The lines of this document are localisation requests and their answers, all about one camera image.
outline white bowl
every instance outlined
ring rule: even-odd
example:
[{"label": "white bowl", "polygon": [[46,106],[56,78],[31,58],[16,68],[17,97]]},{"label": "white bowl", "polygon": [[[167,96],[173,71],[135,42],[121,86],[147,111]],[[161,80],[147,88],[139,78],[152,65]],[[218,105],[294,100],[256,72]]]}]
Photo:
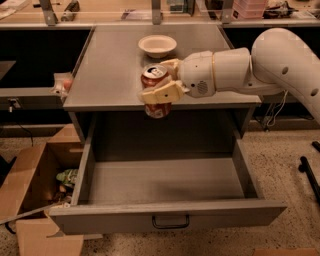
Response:
[{"label": "white bowl", "polygon": [[169,36],[152,35],[142,38],[138,45],[151,58],[160,59],[176,48],[177,42]]}]

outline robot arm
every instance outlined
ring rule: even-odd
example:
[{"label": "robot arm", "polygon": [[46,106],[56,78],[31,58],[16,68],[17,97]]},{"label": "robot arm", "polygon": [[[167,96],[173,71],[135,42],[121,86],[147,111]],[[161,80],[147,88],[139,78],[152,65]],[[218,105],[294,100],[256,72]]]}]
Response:
[{"label": "robot arm", "polygon": [[[320,123],[320,61],[294,33],[282,28],[266,30],[255,40],[251,55],[246,48],[194,53],[186,59],[162,63],[176,71],[174,101],[184,93],[191,97],[209,97],[219,91],[251,95],[272,95],[289,91]],[[160,100],[145,103],[167,103],[166,86],[156,94]]]}]

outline drawer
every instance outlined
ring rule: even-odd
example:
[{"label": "drawer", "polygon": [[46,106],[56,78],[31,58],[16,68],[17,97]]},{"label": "drawer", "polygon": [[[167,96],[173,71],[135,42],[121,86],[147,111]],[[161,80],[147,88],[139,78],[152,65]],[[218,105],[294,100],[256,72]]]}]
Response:
[{"label": "drawer", "polygon": [[270,224],[230,110],[95,113],[70,206],[50,216],[66,234]]}]

